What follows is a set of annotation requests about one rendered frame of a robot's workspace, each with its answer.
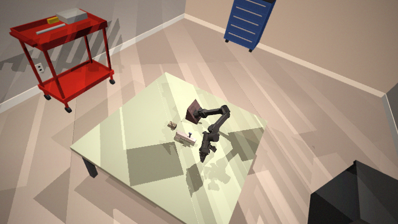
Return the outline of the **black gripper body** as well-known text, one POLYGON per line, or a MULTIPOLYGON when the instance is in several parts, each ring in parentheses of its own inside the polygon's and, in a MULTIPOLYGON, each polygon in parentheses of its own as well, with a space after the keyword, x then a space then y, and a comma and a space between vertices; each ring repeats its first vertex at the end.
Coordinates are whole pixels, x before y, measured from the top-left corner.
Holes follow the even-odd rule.
POLYGON ((199 148, 199 151, 203 152, 203 153, 210 153, 210 149, 208 148, 209 144, 210 144, 210 141, 202 140, 202 145, 199 148))

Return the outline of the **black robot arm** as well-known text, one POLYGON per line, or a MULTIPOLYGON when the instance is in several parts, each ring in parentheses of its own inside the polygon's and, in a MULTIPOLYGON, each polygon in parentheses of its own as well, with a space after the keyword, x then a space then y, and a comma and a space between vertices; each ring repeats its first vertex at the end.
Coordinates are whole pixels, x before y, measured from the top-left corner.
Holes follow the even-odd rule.
MULTIPOLYGON (((216 109, 207 110, 199 108, 198 110, 194 111, 193 115, 196 117, 196 119, 200 116, 204 119, 207 116, 217 115, 217 114, 221 114, 222 116, 214 124, 211 124, 208 127, 209 132, 207 131, 202 132, 202 134, 204 134, 203 140, 212 141, 212 142, 219 141, 219 136, 220 136, 218 133, 219 129, 222 126, 222 124, 230 117, 230 110, 227 105, 223 105, 220 108, 216 109)), ((217 150, 216 147, 212 146, 211 144, 209 144, 208 148, 212 150, 214 153, 217 150)))

